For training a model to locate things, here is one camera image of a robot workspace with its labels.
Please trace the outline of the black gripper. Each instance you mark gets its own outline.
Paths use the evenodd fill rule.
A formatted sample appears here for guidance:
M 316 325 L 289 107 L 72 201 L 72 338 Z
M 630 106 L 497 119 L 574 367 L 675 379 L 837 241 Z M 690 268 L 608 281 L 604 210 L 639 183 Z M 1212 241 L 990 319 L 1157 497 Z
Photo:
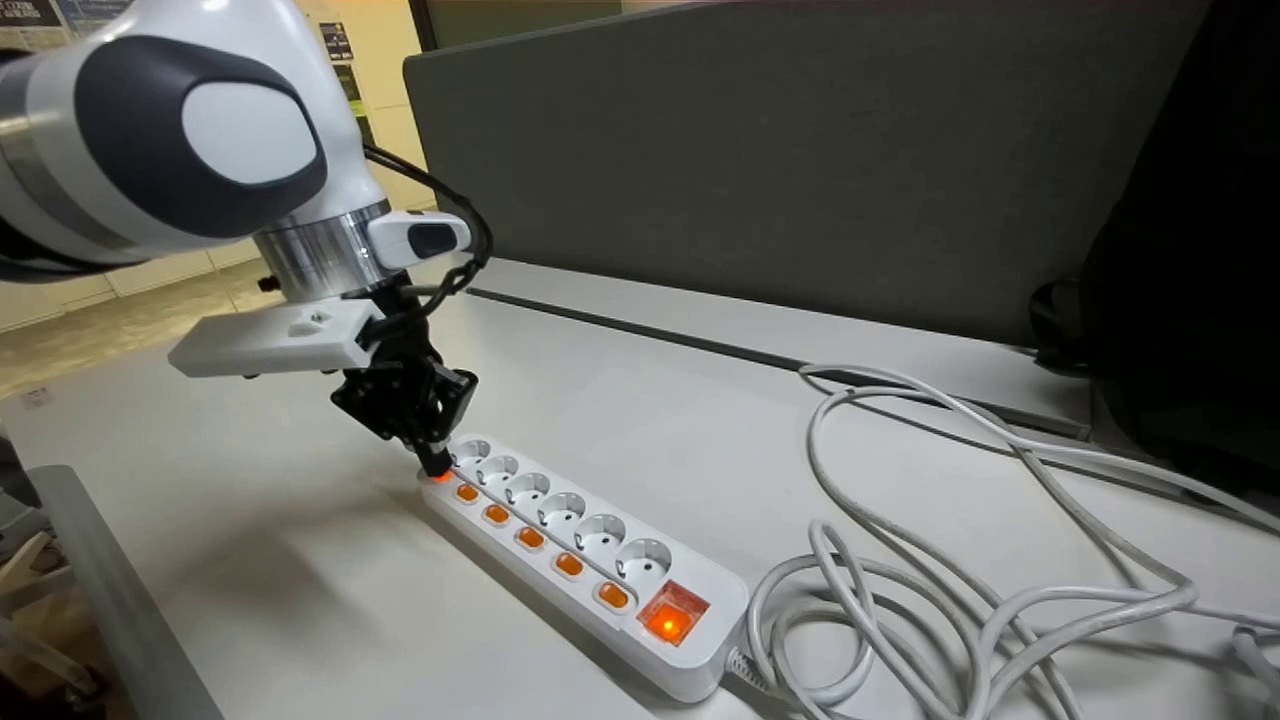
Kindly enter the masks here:
M 367 332 L 372 365 L 349 367 L 331 403 L 379 442 L 402 442 L 428 477 L 451 473 L 448 436 L 460 424 L 480 375 L 448 367 L 432 347 L 428 317 L 409 278 L 367 293 L 384 319 Z

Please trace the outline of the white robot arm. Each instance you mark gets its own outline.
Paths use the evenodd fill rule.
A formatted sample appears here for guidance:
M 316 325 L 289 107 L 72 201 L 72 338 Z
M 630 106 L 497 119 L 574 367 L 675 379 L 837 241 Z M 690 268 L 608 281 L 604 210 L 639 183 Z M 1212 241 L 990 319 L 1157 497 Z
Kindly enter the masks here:
M 0 63 L 0 281 L 62 285 L 247 241 L 284 295 L 199 319 L 188 375 L 331 373 L 331 403 L 451 468 L 476 375 L 428 317 L 494 256 L 440 188 L 402 214 L 331 58 L 291 0 L 133 0 L 103 30 Z

